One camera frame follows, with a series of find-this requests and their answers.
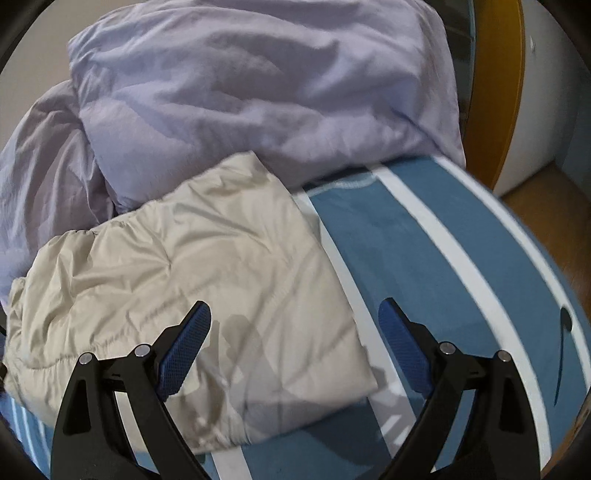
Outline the blue striped bed mattress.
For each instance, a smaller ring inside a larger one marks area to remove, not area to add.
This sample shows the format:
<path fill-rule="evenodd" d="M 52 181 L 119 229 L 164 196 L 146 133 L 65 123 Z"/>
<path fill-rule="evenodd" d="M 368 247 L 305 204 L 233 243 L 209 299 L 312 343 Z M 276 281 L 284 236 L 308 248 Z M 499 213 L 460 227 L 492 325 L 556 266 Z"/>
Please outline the blue striped bed mattress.
<path fill-rule="evenodd" d="M 469 355 L 513 358 L 532 409 L 541 471 L 590 387 L 590 327 L 550 257 L 486 188 L 451 162 L 394 161 L 291 194 L 337 274 L 377 387 L 314 423 L 195 453 L 213 479 L 384 479 L 426 401 L 409 385 L 379 325 L 392 298 L 440 342 Z M 451 463 L 474 395 L 464 394 L 436 463 Z M 138 463 L 155 468 L 127 397 L 116 396 Z M 8 441 L 1 475 L 51 473 L 54 425 L 1 396 Z"/>

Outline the wooden door frame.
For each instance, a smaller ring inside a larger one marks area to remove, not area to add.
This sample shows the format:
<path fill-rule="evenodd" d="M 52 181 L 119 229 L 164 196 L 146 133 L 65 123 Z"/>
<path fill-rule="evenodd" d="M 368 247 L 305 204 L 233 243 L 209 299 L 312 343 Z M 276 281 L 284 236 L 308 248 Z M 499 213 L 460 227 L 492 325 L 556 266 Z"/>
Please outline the wooden door frame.
<path fill-rule="evenodd" d="M 513 139 L 525 75 L 525 23 L 518 0 L 476 1 L 473 88 L 463 139 L 467 170 L 489 189 Z"/>

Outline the beige puffer jacket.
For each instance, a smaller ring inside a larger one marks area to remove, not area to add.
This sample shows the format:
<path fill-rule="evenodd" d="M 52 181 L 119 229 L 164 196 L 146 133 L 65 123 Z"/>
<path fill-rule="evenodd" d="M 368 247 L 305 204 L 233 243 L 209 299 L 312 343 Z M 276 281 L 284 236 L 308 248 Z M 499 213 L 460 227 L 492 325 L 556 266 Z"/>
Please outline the beige puffer jacket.
<path fill-rule="evenodd" d="M 211 332 L 166 403 L 193 452 L 262 442 L 376 390 L 325 250 L 252 153 L 44 245 L 12 283 L 6 390 L 54 425 L 81 354 L 124 356 L 198 301 Z"/>

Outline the lavender pillow near window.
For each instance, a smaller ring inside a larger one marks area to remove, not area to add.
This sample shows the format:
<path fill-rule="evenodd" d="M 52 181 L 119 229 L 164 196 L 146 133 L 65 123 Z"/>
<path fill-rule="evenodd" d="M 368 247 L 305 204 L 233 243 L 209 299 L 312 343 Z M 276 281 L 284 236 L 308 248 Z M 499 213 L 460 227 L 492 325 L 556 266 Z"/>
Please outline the lavender pillow near window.
<path fill-rule="evenodd" d="M 50 239 L 115 215 L 74 88 L 64 81 L 34 103 L 1 152 L 1 306 Z"/>

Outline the lavender pillow near door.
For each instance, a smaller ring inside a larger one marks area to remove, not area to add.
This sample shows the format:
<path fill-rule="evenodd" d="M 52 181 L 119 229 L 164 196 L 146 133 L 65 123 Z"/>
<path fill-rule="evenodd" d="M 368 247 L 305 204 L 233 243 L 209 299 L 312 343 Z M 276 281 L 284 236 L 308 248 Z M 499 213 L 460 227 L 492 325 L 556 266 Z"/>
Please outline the lavender pillow near door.
<path fill-rule="evenodd" d="M 120 212 L 240 152 L 289 188 L 399 157 L 466 162 L 444 23 L 422 1 L 148 1 L 68 56 Z"/>

